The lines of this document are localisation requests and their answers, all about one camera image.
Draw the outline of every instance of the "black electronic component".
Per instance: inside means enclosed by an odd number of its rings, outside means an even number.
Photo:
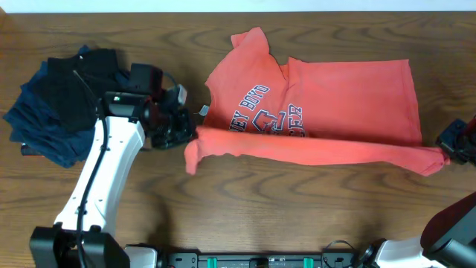
[[[438,137],[437,145],[453,162],[476,165],[476,118],[469,124],[457,119]]]
[[[149,64],[133,63],[126,92],[151,95],[159,99],[162,93],[162,70]]]

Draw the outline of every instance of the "wood grain surface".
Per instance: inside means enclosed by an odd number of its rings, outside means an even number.
[[[47,57],[87,44],[116,48],[124,66],[151,63],[189,91],[198,112],[205,80],[230,35],[261,26],[279,63],[410,59],[425,144],[476,113],[476,13],[144,13],[10,15],[0,33],[0,113]],[[0,266],[33,267],[28,241],[51,226],[82,163],[63,169],[21,157],[0,121]],[[438,211],[476,191],[476,169],[423,177],[383,163],[306,167],[253,157],[208,157],[185,173],[184,146],[139,153],[119,206],[121,245],[150,242],[203,252],[319,251],[421,234]]]

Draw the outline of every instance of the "black cable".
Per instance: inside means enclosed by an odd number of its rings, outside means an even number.
[[[94,93],[92,92],[91,88],[88,84],[81,78],[81,76],[76,72],[73,71],[74,75],[81,81],[81,83],[88,89],[90,93],[90,98],[95,99]],[[99,119],[103,122],[103,145],[101,145],[99,156],[97,157],[96,164],[91,172],[91,176],[89,177],[88,183],[84,188],[83,197],[81,198],[80,206],[78,207],[78,214],[77,214],[77,226],[76,226],[76,247],[78,251],[78,258],[80,259],[80,265],[82,268],[87,268],[86,264],[86,257],[83,248],[83,216],[85,213],[86,208],[86,201],[88,200],[89,191],[91,190],[92,183],[94,178],[96,177],[97,170],[99,169],[100,163],[103,160],[104,154],[107,151],[107,142],[109,139],[109,134],[107,131],[107,123],[106,123],[106,116],[103,110],[103,107],[100,105],[100,102],[96,104],[97,112],[99,114]]]
[[[178,85],[177,85],[176,80],[173,79],[173,76],[171,74],[169,74],[168,72],[166,72],[166,71],[164,71],[163,74],[172,81],[173,87],[174,87],[174,89],[176,89],[178,87]]]
[[[350,245],[350,244],[349,244],[347,241],[345,241],[345,240],[335,240],[335,241],[329,243],[329,245],[327,245],[327,246],[323,249],[323,251],[325,251],[326,249],[328,249],[329,247],[331,247],[332,245],[337,244],[337,243],[344,243],[344,244],[350,246],[350,248],[354,251],[354,254],[357,254],[357,250],[354,249],[354,247],[353,247],[352,245]],[[331,266],[327,263],[327,258],[322,258],[322,261],[327,265],[328,268],[335,268],[335,267],[331,267]]]

